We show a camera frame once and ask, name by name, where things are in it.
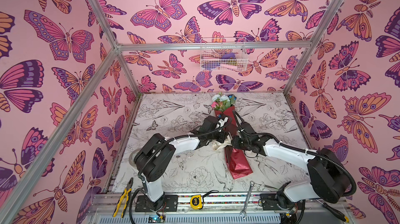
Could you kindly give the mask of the white fake rose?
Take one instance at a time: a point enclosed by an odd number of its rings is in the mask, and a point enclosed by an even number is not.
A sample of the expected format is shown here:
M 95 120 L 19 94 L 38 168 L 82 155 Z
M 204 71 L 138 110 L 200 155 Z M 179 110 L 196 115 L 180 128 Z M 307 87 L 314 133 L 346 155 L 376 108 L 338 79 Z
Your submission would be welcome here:
M 220 112 L 224 112 L 225 110 L 227 110 L 228 108 L 234 106 L 231 105 L 229 97 L 227 95 L 224 95 L 222 92 L 214 95 L 211 100 L 212 103 L 213 102 L 218 102 L 218 107 L 214 110 L 220 111 Z

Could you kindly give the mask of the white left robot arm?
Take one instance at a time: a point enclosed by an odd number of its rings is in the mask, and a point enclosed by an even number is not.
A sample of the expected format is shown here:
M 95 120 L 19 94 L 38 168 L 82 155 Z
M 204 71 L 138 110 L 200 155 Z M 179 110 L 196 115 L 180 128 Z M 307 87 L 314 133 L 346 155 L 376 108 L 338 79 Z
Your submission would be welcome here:
M 208 116 L 201 126 L 187 134 L 165 137 L 156 133 L 142 148 L 130 154 L 129 164 L 138 170 L 137 176 L 142 182 L 145 199 L 152 209 L 157 210 L 164 203 L 161 177 L 174 155 L 198 150 L 213 140 L 225 139 L 228 135 L 225 129 L 231 123 L 232 118 L 226 115 Z

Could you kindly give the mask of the blue fake rose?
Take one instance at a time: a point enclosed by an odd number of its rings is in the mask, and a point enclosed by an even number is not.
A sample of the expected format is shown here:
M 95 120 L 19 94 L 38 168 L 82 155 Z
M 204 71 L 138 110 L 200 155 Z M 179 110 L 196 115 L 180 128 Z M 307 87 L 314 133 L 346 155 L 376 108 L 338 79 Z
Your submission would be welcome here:
M 228 97 L 229 97 L 229 100 L 230 100 L 231 105 L 235 105 L 235 103 L 236 103 L 236 96 L 235 96 L 235 95 L 229 95 Z

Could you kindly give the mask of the cream satin ribbon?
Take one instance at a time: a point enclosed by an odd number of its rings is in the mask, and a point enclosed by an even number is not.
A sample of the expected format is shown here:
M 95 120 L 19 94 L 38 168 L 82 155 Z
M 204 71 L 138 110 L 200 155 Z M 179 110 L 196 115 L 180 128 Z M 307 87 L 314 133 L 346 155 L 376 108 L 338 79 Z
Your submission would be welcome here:
M 232 146 L 232 139 L 230 136 L 227 136 L 223 143 L 220 143 L 216 140 L 211 142 L 211 147 L 214 151 L 223 150 L 225 147 Z

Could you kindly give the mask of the dark red wrapping paper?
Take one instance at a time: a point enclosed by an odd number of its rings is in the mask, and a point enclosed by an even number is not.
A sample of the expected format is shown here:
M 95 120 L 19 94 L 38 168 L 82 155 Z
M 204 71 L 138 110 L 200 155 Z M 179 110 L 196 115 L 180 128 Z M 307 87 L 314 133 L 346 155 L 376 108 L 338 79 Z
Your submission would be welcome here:
M 230 134 L 231 138 L 236 137 L 238 131 L 237 123 L 233 114 L 234 110 L 235 106 L 231 106 L 223 112 L 214 110 L 216 116 L 224 114 L 232 119 L 231 124 L 226 127 L 226 131 Z M 227 146 L 224 148 L 224 153 L 228 170 L 233 179 L 239 179 L 253 173 L 253 170 L 242 150 L 235 149 L 233 146 Z

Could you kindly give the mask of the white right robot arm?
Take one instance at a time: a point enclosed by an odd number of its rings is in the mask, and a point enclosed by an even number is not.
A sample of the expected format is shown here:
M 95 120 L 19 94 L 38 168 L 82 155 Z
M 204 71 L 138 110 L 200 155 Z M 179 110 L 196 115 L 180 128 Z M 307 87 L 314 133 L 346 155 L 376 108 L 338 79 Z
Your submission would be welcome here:
M 280 208 L 288 208 L 302 200 L 322 199 L 337 203 L 340 198 L 355 194 L 357 184 L 354 178 L 332 151 L 288 145 L 270 133 L 255 132 L 247 122 L 240 124 L 238 133 L 232 141 L 234 148 L 274 157 L 308 172 L 308 178 L 286 182 L 279 188 L 276 200 Z

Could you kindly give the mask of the small pink fake rose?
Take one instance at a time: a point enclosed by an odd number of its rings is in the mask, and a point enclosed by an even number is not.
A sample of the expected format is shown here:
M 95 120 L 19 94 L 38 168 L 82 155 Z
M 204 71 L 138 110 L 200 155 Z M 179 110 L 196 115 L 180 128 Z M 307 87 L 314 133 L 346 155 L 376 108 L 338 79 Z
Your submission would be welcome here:
M 218 107 L 218 102 L 213 102 L 211 105 L 212 108 L 216 109 Z

